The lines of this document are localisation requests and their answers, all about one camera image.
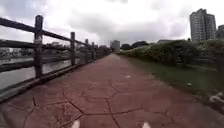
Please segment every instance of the paved walkway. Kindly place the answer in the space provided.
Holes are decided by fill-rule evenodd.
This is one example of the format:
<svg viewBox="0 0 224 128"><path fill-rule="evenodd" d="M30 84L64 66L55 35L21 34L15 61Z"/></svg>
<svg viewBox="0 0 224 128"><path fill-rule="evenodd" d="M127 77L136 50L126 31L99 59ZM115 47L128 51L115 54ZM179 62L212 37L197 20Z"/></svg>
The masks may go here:
<svg viewBox="0 0 224 128"><path fill-rule="evenodd" d="M224 128L224 117L110 55L2 107L12 128Z"/></svg>

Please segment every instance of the tall building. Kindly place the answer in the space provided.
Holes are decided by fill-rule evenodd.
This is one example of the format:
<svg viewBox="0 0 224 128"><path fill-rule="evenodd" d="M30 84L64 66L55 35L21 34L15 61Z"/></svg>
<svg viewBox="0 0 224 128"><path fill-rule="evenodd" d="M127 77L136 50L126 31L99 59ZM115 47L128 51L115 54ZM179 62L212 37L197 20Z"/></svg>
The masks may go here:
<svg viewBox="0 0 224 128"><path fill-rule="evenodd" d="M120 51L120 41L114 40L110 42L110 48Z"/></svg>
<svg viewBox="0 0 224 128"><path fill-rule="evenodd" d="M206 9L199 9L190 15L192 42L201 42L216 38L215 16Z"/></svg>
<svg viewBox="0 0 224 128"><path fill-rule="evenodd" d="M216 38L220 40L224 40L224 25L220 25L216 32Z"/></svg>

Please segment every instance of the water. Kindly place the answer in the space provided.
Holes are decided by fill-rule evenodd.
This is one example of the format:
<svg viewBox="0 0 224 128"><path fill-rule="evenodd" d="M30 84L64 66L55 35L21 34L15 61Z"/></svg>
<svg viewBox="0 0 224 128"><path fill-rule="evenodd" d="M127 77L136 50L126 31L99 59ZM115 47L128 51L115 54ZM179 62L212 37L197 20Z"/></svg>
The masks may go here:
<svg viewBox="0 0 224 128"><path fill-rule="evenodd" d="M0 65L6 64L6 63L29 61L29 60L33 60L33 59L32 58L23 58L23 59L0 60ZM45 74L45 73L48 73L48 72L51 72L51 71L54 71L57 69L61 69L63 67L67 67L69 65L71 65L70 60L44 64L43 72ZM35 77L34 67L23 68L23 69L0 73L0 89L8 87L8 86L16 84L16 83L19 83L19 82L22 82L24 80L27 80L27 79L30 79L33 77Z"/></svg>

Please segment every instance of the wooden fence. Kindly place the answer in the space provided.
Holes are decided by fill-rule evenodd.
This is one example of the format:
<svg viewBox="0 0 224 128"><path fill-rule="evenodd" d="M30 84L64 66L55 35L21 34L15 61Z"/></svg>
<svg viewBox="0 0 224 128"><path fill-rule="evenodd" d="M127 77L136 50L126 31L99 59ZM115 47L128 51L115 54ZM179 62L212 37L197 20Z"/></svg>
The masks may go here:
<svg viewBox="0 0 224 128"><path fill-rule="evenodd" d="M70 38L68 38L68 37L61 36L59 34L55 34L55 33L43 30L43 17L40 15L36 16L35 18L35 27L29 26L23 23L15 22L15 21L10 21L4 18L0 18L0 25L4 27L19 29L22 31L34 33L34 42L22 42L22 41L2 40L2 39L0 40L0 48L1 47L29 48L29 49L33 49L34 51L33 61L25 61L25 62L0 65L0 73L17 70L21 68L29 68L29 67L35 68L35 78L1 89L0 101L13 96L14 94L18 94L19 92L24 91L29 87L32 87L32 85L46 82L50 79L53 79L61 74L64 74L80 66L80 65L77 65L75 61L75 59L77 58L75 44L84 46L84 50L80 52L82 52L85 55L84 57L85 64L92 62L96 59L102 58L103 56L108 55L110 53L109 51L99 50L99 48L96 47L94 43L90 45L88 39L86 39L84 43L76 40L75 32L71 32ZM68 41L70 42L70 47L45 45L43 44L43 36L48 36L48 37L60 39L63 41ZM69 54L70 56L45 59L42 56L42 51L44 49L67 51L70 53ZM68 67L47 73L47 74L43 73L43 64L58 62L58 61L65 61L65 60L71 60L71 65Z"/></svg>

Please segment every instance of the overcast sky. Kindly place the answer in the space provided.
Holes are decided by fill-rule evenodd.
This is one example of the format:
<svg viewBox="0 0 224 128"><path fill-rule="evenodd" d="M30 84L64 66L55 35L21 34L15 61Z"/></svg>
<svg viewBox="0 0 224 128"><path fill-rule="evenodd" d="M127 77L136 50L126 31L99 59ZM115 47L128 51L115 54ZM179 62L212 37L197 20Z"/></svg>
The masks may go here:
<svg viewBox="0 0 224 128"><path fill-rule="evenodd" d="M44 29L97 44L110 40L133 43L190 37L189 15L199 8L224 24L222 0L0 0L0 16L34 25L44 16ZM32 42L33 35L0 27L0 38ZM44 38L48 43L53 39Z"/></svg>

